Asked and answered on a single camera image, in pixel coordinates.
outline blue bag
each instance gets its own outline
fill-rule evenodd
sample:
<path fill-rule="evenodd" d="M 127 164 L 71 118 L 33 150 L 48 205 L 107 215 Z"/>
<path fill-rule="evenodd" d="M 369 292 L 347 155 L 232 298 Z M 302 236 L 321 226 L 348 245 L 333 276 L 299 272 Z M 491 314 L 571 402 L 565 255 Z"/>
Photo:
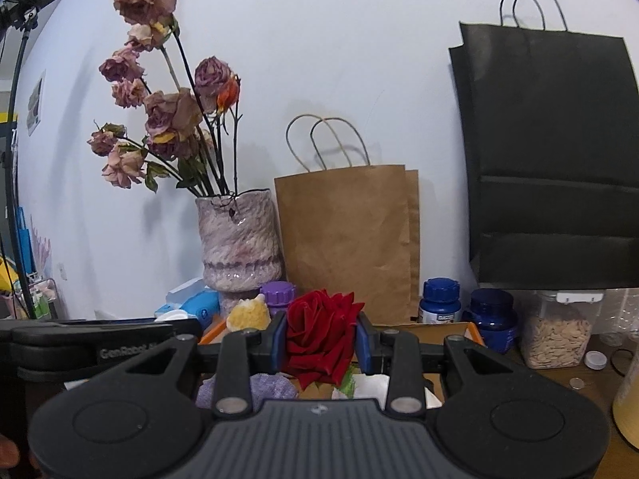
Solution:
<path fill-rule="evenodd" d="M 18 242 L 20 244 L 20 256 L 22 257 L 22 266 L 26 274 L 35 272 L 33 264 L 33 254 L 31 252 L 31 238 L 29 229 L 24 221 L 24 210 L 18 207 L 16 220 L 18 223 Z"/>

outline black paper bag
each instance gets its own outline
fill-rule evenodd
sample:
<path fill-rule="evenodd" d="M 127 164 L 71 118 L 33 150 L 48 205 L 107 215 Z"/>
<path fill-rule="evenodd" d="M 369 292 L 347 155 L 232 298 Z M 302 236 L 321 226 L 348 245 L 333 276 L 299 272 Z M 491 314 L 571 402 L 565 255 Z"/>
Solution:
<path fill-rule="evenodd" d="M 622 38 L 460 24 L 478 281 L 639 286 L 639 95 Z"/>

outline ceiling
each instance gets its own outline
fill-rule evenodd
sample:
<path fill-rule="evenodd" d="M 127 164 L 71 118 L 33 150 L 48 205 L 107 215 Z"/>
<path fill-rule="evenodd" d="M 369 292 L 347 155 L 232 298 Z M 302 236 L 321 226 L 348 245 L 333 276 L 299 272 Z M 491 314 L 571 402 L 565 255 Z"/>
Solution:
<path fill-rule="evenodd" d="M 53 13 L 60 0 L 56 0 L 52 4 L 42 9 L 38 15 L 38 27 L 31 32 L 29 43 L 25 56 L 28 57 L 33 44 L 36 42 L 40 31 Z M 0 91 L 9 91 L 11 89 L 11 79 L 14 75 L 15 60 L 18 57 L 18 49 L 20 47 L 20 38 L 22 33 L 15 28 L 7 31 L 5 36 L 6 44 L 4 45 L 4 54 L 0 60 Z"/>

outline black pole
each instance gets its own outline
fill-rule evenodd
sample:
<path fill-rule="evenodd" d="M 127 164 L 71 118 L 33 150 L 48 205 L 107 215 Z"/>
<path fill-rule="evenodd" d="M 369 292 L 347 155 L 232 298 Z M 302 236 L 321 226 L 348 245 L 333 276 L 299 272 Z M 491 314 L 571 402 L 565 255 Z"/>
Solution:
<path fill-rule="evenodd" d="M 22 41 L 20 42 L 20 50 L 18 50 L 18 59 L 15 63 L 14 80 L 11 83 L 11 94 L 9 97 L 9 110 L 7 112 L 7 121 L 9 128 L 6 134 L 6 147 L 4 151 L 4 189 L 6 192 L 6 215 L 9 223 L 9 236 L 11 238 L 11 247 L 14 251 L 15 269 L 20 280 L 20 288 L 22 289 L 22 297 L 24 298 L 24 306 L 30 319 L 35 319 L 35 310 L 33 308 L 33 300 L 31 299 L 31 290 L 29 287 L 29 279 L 24 272 L 22 265 L 22 252 L 18 243 L 18 226 L 15 218 L 15 196 L 14 196 L 14 153 L 12 144 L 14 141 L 14 108 L 15 108 L 15 92 L 18 89 L 18 77 L 20 76 L 20 68 L 22 67 L 22 58 L 24 50 L 27 47 L 29 34 L 33 25 L 33 18 L 27 20 L 24 24 L 24 32 L 22 33 Z"/>

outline black bag handle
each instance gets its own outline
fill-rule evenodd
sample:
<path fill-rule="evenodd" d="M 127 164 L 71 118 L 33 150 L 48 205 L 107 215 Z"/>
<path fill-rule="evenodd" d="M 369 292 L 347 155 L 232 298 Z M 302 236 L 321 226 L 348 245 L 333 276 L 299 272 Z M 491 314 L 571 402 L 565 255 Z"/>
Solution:
<path fill-rule="evenodd" d="M 519 22 L 517 21 L 517 16 L 515 15 L 515 7 L 517 5 L 517 1 L 518 0 L 514 0 L 512 3 L 512 18 L 515 20 L 515 23 L 517 24 L 517 27 L 520 26 Z M 566 32 L 568 32 L 568 24 L 566 23 L 566 17 L 564 16 L 564 12 L 563 10 L 561 10 L 561 5 L 559 5 L 559 1 L 558 0 L 553 0 L 555 2 L 555 5 L 557 6 L 557 10 L 559 10 L 559 15 L 561 16 L 561 20 L 564 23 L 564 29 L 566 30 Z"/>
<path fill-rule="evenodd" d="M 502 27 L 504 26 L 504 1 L 505 0 L 501 0 L 499 2 L 499 25 L 501 25 Z M 541 14 L 541 25 L 544 30 L 546 30 L 546 17 L 544 16 L 544 11 L 541 9 L 541 5 L 539 5 L 539 2 L 537 0 L 532 1 L 535 2 L 535 5 L 539 9 L 539 14 Z"/>

